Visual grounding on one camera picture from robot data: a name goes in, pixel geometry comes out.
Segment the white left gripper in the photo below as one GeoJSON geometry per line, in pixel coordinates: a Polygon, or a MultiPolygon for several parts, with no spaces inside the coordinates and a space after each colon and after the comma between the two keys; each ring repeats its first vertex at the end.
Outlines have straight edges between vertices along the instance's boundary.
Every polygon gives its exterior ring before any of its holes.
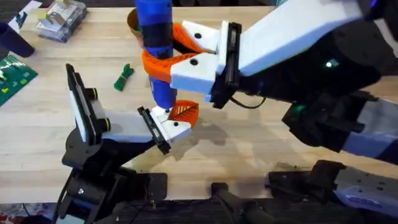
{"type": "Polygon", "coordinates": [[[167,110],[141,106],[135,113],[78,111],[62,164],[89,174],[114,172],[154,146],[168,154],[170,143],[187,137],[197,119],[198,103],[189,100],[177,100],[167,110]]]}

